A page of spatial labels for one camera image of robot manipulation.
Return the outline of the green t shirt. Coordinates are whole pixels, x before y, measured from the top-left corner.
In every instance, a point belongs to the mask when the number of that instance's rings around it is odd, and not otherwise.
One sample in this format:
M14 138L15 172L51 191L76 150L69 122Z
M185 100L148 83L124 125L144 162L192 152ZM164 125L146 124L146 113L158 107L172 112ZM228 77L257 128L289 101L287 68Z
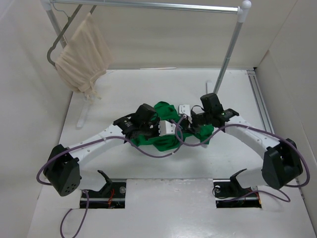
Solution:
M178 114L174 105L171 105L167 102L160 101L154 105L154 109L156 111L156 116L162 120L167 120L171 122L178 122L180 120L180 115ZM183 134L183 141L187 137L194 136L199 139L200 142L207 139L209 136L212 135L214 131L214 127L212 125L203 125L200 129L196 132L185 132L182 130ZM164 152L172 149L176 149L180 146L180 141L175 136L175 129L172 128L172 132L166 135L155 135L154 137L150 138L149 136L139 135L135 139L131 139L133 144L137 147L145 146L145 145L153 145L158 151Z

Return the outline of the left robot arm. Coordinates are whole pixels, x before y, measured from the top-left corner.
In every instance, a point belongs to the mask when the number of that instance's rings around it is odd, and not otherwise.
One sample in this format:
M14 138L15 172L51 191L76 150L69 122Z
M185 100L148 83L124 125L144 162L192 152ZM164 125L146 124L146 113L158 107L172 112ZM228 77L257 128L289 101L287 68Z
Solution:
M55 146L44 168L44 176L61 197L71 194L76 189L92 190L98 196L110 192L110 178L102 171L84 171L84 166L107 150L132 141L140 135L158 134L159 117L155 109L142 104L135 113L121 117L97 135L64 147Z

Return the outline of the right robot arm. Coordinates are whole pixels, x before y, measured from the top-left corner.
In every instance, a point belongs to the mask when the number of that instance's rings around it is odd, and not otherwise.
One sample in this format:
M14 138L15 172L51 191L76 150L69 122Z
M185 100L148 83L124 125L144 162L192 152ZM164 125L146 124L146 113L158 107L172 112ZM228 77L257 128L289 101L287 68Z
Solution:
M256 169L242 169L231 176L230 192L241 195L247 188L267 185L274 189L289 186L289 182L307 169L303 157L291 139L252 127L237 111L225 110L217 94L200 98L203 112L192 116L194 128L211 125L218 132L229 134L256 152L263 164Z

